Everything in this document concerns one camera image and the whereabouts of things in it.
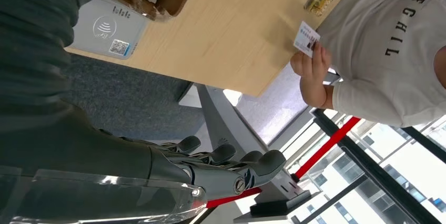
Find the red pole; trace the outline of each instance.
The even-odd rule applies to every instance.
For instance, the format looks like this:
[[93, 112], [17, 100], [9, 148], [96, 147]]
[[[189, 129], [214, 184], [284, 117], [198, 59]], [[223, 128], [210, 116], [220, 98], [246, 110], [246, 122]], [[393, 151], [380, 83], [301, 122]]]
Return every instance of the red pole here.
[[252, 189], [244, 191], [242, 194], [237, 195], [237, 196], [224, 198], [224, 199], [210, 200], [210, 201], [208, 201], [208, 204], [206, 205], [206, 207], [207, 208], [218, 207], [220, 205], [232, 202], [234, 200], [246, 198], [248, 196], [252, 196], [254, 194], [259, 194], [261, 192], [262, 192], [262, 190], [259, 187], [252, 188]]
[[300, 179], [305, 173], [307, 173], [311, 167], [313, 167], [319, 159], [321, 159], [334, 145], [336, 145], [346, 134], [356, 125], [361, 119], [352, 117], [347, 123], [344, 124], [338, 131], [336, 131], [330, 140], [326, 142], [316, 153], [308, 159], [308, 161], [300, 167], [296, 172], [296, 176]]

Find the gray carpet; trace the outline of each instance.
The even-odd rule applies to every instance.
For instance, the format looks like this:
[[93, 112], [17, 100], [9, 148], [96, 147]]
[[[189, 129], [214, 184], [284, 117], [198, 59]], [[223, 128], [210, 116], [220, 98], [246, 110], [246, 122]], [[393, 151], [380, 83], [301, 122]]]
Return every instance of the gray carpet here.
[[179, 106], [188, 81], [72, 55], [64, 99], [84, 109], [95, 127], [144, 140], [177, 140], [204, 123], [201, 109]]

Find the transparent acrylic cover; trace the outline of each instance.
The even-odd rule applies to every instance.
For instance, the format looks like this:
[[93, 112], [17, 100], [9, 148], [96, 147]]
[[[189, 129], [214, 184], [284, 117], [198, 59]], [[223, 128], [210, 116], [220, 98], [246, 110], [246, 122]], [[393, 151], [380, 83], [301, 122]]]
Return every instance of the transparent acrylic cover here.
[[183, 183], [0, 166], [0, 223], [178, 223], [206, 203]]

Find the white t-shirt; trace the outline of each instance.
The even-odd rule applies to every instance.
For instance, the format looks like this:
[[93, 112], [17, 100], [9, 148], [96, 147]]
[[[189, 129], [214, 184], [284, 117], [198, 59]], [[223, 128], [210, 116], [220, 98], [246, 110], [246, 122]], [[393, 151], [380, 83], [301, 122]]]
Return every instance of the white t-shirt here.
[[335, 110], [399, 127], [446, 114], [433, 65], [446, 46], [446, 0], [341, 0], [318, 32], [344, 79]]

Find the person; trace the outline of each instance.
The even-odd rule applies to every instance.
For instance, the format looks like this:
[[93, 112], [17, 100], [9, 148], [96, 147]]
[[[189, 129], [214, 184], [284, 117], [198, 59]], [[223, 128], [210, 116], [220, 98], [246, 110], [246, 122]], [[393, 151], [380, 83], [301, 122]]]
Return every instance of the person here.
[[[446, 114], [446, 0], [341, 0], [313, 59], [291, 67], [313, 107], [397, 127]], [[343, 79], [322, 82], [329, 67]]]

